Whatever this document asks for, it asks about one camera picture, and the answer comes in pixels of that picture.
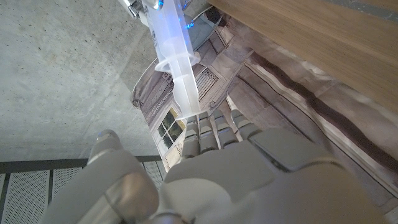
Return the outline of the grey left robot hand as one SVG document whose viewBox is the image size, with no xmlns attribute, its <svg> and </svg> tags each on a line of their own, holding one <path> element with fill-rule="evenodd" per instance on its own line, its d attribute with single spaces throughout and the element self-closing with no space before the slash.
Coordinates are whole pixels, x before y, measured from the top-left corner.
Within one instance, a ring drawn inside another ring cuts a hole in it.
<svg viewBox="0 0 398 224">
<path fill-rule="evenodd" d="M 118 135 L 99 133 L 87 165 L 42 223 L 385 223 L 327 150 L 240 111 L 187 120 L 182 157 L 156 187 Z"/>
</svg>

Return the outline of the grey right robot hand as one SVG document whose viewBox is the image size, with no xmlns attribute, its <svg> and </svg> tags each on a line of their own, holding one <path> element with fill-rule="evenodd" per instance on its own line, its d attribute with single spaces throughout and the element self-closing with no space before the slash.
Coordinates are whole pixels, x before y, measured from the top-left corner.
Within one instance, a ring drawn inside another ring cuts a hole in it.
<svg viewBox="0 0 398 224">
<path fill-rule="evenodd" d="M 163 0 L 118 0 L 122 7 L 133 19 L 143 17 L 148 8 L 159 10 L 163 7 Z"/>
</svg>

